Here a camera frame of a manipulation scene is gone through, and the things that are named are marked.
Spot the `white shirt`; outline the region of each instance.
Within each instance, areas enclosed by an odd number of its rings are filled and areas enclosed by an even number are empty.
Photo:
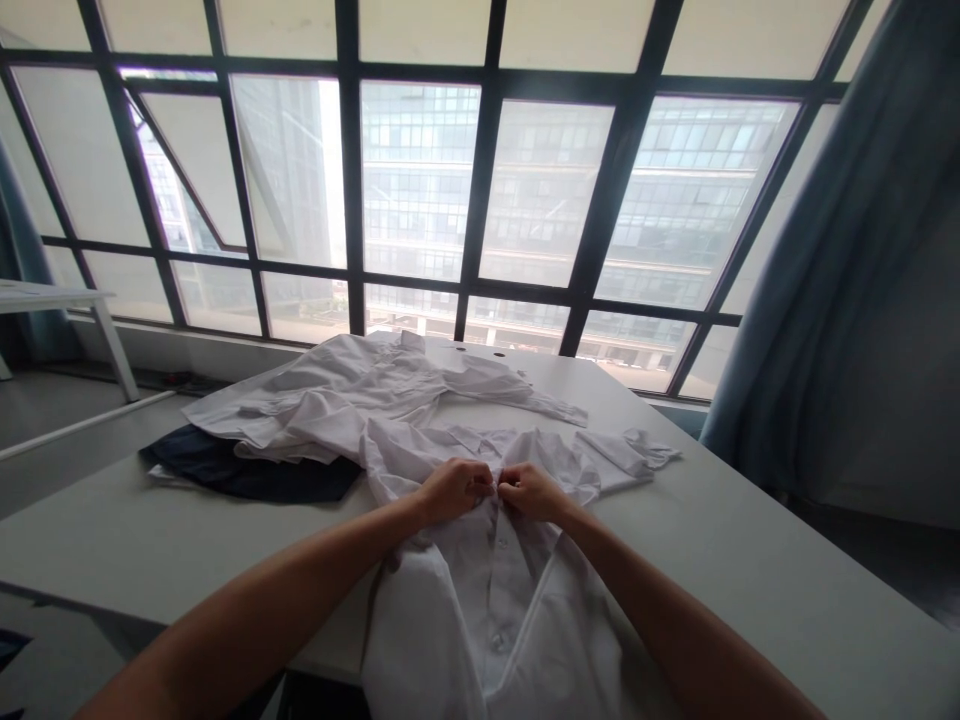
[[[586,504],[677,455],[655,446],[648,461],[640,437],[578,432],[567,445],[537,429],[371,420],[360,455],[380,504],[450,457],[482,460],[495,478],[530,461]],[[603,585],[576,545],[492,497],[384,564],[361,676],[375,718],[614,718],[620,655]]]
[[[368,418],[425,425],[448,391],[587,424],[586,411],[534,390],[503,363],[462,353],[441,368],[427,359],[419,335],[395,338],[338,335],[292,363],[198,400],[184,414],[211,435],[237,440],[240,456],[325,463],[338,455],[357,460]]]

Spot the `open window pane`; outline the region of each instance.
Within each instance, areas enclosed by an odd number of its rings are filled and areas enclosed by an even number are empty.
[[[18,67],[14,74],[77,235],[146,247],[143,216],[97,72]]]
[[[63,228],[53,209],[50,195],[40,177],[37,163],[33,159],[27,139],[23,136],[23,129],[13,112],[13,105],[6,92],[0,90],[0,141],[7,152],[7,157],[13,165],[13,172],[17,176],[23,197],[27,203],[27,210],[33,226],[41,235],[64,237]]]
[[[710,328],[707,339],[697,353],[693,367],[690,368],[690,374],[680,388],[681,396],[713,400],[736,339],[737,328],[720,326]]]
[[[90,50],[77,0],[6,0],[0,3],[5,48]]]
[[[246,237],[220,98],[144,94],[150,115],[197,193],[223,244],[244,252]]]
[[[483,65],[490,0],[360,0],[360,59]]]
[[[220,0],[220,24],[230,55],[335,60],[333,0]]]
[[[472,297],[467,305],[466,342],[508,350],[556,355],[570,308],[515,300]]]
[[[504,102],[480,275],[565,287],[613,108]]]
[[[693,334],[692,323],[591,310],[577,357],[633,390],[666,392]]]
[[[863,60],[863,54],[867,51],[870,41],[880,27],[880,21],[890,7],[890,0],[873,0],[870,3],[870,9],[857,31],[857,36],[853,39],[850,49],[847,51],[847,57],[843,60],[843,65],[837,71],[837,80],[840,82],[850,82],[853,80],[853,74],[860,67],[860,61]]]
[[[260,335],[260,316],[249,270],[174,260],[187,323],[212,330]]]
[[[43,252],[47,256],[47,265],[50,266],[50,274],[53,276],[54,285],[74,288],[86,287],[72,250],[44,245]]]
[[[247,257],[245,246],[231,247],[229,251],[226,246],[220,246],[217,236],[211,232],[150,126],[136,108],[131,107],[130,114],[137,129],[140,151],[147,166],[147,176],[160,213],[167,247],[178,252]]]
[[[664,75],[810,80],[847,0],[685,0]]]
[[[787,224],[793,206],[807,181],[807,176],[820,157],[820,151],[833,129],[833,123],[837,118],[839,109],[839,105],[824,105],[817,113],[810,131],[800,147],[800,152],[797,153],[797,157],[790,167],[790,172],[787,173],[787,177],[780,187],[780,192],[777,193],[777,199],[770,207],[770,212],[767,213],[767,217],[760,227],[760,232],[757,233],[753,246],[747,253],[747,259],[744,261],[743,267],[740,268],[727,299],[723,302],[723,312],[735,315],[742,315],[746,312],[747,303],[753,295],[753,290],[767,263],[767,258],[773,251],[773,246],[780,237],[784,225]]]
[[[234,75],[231,83],[260,256],[346,267],[337,81]]]
[[[99,290],[115,293],[107,298],[111,315],[173,322],[157,263],[137,255],[84,250],[83,257]]]
[[[117,52],[209,55],[203,0],[98,0]]]
[[[367,334],[410,330],[420,335],[453,339],[457,315],[454,293],[412,290],[389,285],[366,286]]]
[[[272,337],[319,345],[350,332],[346,281],[280,273],[262,278]]]
[[[480,88],[364,82],[364,267],[459,280]]]
[[[796,112],[772,101],[656,98],[596,297],[705,307]]]
[[[636,72],[653,0],[510,0],[500,66]]]

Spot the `floor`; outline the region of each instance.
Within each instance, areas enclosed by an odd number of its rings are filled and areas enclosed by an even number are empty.
[[[0,461],[0,519],[180,427],[180,409],[192,401],[165,398]],[[121,404],[110,383],[20,372],[0,383],[0,449]],[[790,509],[922,610],[960,630],[960,533],[797,503]],[[93,623],[76,613],[0,593],[0,628],[34,638],[0,673],[0,717],[21,707],[27,720],[70,717],[123,664]],[[279,694],[264,718],[276,716]]]
[[[154,390],[141,391],[145,398],[155,394]],[[17,372],[13,380],[0,382],[4,412],[0,450],[125,404],[114,383],[92,386],[89,380],[39,370]]]

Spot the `white desk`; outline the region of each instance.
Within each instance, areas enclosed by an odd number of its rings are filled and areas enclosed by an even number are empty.
[[[452,343],[429,341],[431,357]],[[491,348],[468,346],[490,356]],[[590,428],[645,428],[683,450],[652,485],[597,514],[702,600],[831,718],[957,717],[960,637],[951,635],[586,361],[507,352],[545,392],[586,408]],[[438,422],[575,428],[450,398]],[[282,507],[151,488],[129,458],[0,523],[0,582],[94,613],[169,624],[285,545],[373,507]],[[293,667],[356,681],[368,577]]]
[[[110,313],[104,298],[112,297],[113,293],[102,290],[86,290],[77,288],[62,288],[54,285],[39,285],[37,283],[15,282],[0,280],[0,314],[35,312],[37,310],[70,310],[72,308],[90,308],[97,320],[100,332],[110,348],[110,363],[117,376],[117,382],[123,390],[127,402],[136,402],[140,399],[137,384],[130,372],[127,356],[123,352],[123,345],[117,336],[117,329],[113,326]],[[0,380],[9,380],[12,377],[10,369],[0,357]]]

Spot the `wall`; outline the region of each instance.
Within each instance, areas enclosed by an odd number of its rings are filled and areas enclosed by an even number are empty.
[[[960,205],[864,328],[834,411],[807,444],[814,499],[960,529],[958,309]]]
[[[109,353],[93,320],[73,316],[86,356],[109,362]],[[130,365],[161,372],[190,371],[237,382],[295,360],[303,350],[250,340],[116,323]]]

